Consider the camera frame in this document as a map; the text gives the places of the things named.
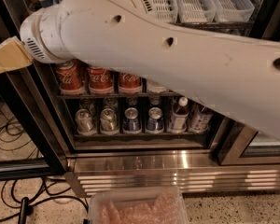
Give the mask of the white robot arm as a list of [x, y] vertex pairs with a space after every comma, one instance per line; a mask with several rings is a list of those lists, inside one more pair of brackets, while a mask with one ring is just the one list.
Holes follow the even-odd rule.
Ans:
[[0, 74], [72, 59], [158, 82], [280, 140], [280, 43], [184, 28], [141, 0], [62, 0], [0, 44]]

